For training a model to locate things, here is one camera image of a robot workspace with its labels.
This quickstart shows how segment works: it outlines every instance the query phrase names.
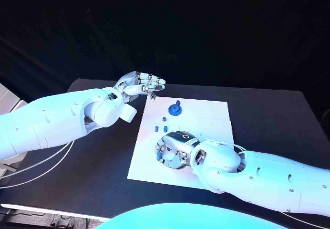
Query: black curtain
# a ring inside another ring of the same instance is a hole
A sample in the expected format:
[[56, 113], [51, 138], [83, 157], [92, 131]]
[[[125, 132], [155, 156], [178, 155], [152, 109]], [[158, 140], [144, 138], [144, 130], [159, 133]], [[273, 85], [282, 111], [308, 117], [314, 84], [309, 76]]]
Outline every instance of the black curtain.
[[299, 90], [330, 108], [330, 2], [1, 1], [0, 83], [30, 102], [77, 78]]

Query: white paper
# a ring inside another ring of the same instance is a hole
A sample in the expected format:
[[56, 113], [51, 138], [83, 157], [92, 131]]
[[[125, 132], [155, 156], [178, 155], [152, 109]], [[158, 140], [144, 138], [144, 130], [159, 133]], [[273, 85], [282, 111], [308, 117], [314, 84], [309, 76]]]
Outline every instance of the white paper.
[[[171, 116], [168, 107], [177, 100], [180, 100], [181, 114]], [[198, 141], [210, 138], [233, 143], [226, 102], [168, 97], [155, 97], [155, 101], [147, 100], [126, 176], [132, 180], [206, 189], [193, 174], [191, 167], [180, 170], [170, 169], [155, 160], [154, 146], [167, 134], [164, 126], [167, 126], [167, 133], [177, 130], [187, 131]]]

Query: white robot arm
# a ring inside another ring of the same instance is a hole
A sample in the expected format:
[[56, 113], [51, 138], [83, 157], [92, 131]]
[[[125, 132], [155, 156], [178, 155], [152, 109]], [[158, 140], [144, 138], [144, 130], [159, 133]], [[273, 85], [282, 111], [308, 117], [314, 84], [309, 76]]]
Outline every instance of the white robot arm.
[[131, 122], [135, 109], [126, 104], [139, 94], [165, 88], [155, 76], [131, 72], [115, 87], [57, 94], [0, 116], [0, 160], [36, 149], [60, 146], [110, 126], [118, 118]]
[[[208, 191], [227, 192], [243, 201], [279, 212], [330, 217], [327, 169], [272, 154], [253, 151], [236, 153], [224, 143], [211, 139], [200, 142], [184, 131], [170, 132], [154, 150], [164, 166], [172, 169], [191, 166]], [[164, 160], [164, 155], [172, 151], [172, 159]]]

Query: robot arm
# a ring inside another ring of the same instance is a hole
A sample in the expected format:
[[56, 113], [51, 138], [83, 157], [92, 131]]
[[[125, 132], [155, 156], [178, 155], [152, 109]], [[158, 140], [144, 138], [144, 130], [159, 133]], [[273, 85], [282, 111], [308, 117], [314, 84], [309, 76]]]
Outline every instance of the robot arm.
[[118, 118], [131, 122], [135, 109], [126, 104], [139, 94], [164, 89], [165, 81], [131, 72], [115, 87], [57, 94], [0, 116], [0, 160], [30, 150], [60, 146], [110, 126]]
[[[162, 159], [174, 151], [171, 160]], [[184, 131], [168, 133], [155, 145], [164, 166], [193, 173], [207, 190], [227, 192], [243, 201], [281, 212], [330, 217], [330, 171], [281, 156], [253, 151], [236, 153], [217, 141]]]

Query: black table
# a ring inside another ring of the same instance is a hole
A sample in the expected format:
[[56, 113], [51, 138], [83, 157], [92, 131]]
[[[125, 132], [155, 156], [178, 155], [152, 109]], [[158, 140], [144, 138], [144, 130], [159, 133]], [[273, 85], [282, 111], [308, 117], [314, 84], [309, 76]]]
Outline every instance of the black table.
[[[67, 91], [103, 88], [113, 84], [113, 81], [79, 79]], [[330, 168], [330, 142], [301, 92], [168, 84], [157, 95], [226, 101], [237, 145]], [[207, 190], [126, 179], [145, 99], [139, 96], [129, 103], [136, 109], [132, 122], [119, 119], [109, 128], [98, 129], [77, 139], [67, 157], [50, 173], [23, 186], [4, 190], [1, 204], [112, 218], [145, 205], [185, 202], [227, 208], [289, 228], [314, 228], [227, 193], [214, 194]], [[43, 160], [57, 149], [28, 152], [20, 169]], [[14, 176], [8, 185], [41, 174], [63, 153], [28, 172]], [[330, 218], [324, 216], [294, 216], [330, 227]]]

